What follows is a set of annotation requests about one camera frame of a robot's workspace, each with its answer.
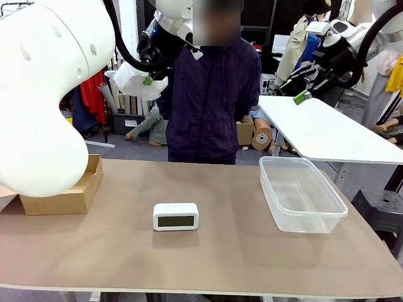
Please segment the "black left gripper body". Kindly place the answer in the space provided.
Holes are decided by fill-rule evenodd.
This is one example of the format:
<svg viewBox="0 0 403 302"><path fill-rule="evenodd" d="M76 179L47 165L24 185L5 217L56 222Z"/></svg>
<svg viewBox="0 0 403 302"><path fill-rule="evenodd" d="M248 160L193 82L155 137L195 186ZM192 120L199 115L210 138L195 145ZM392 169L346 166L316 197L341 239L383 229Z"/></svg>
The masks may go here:
<svg viewBox="0 0 403 302"><path fill-rule="evenodd" d="M173 62L186 45L185 41L166 31L153 20L137 46L140 61L147 65L158 65L148 71L152 79L164 79L172 69Z"/></svg>

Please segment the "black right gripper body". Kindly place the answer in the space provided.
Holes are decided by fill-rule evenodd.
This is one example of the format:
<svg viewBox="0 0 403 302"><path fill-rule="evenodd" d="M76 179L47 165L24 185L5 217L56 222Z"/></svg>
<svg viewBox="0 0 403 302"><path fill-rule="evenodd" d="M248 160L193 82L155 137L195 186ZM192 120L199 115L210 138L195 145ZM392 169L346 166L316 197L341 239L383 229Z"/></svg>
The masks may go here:
<svg viewBox="0 0 403 302"><path fill-rule="evenodd" d="M340 39L334 45L320 45L314 51L314 61L317 68L317 81L336 76L339 79L349 79L347 75L355 66L357 51L345 40Z"/></svg>

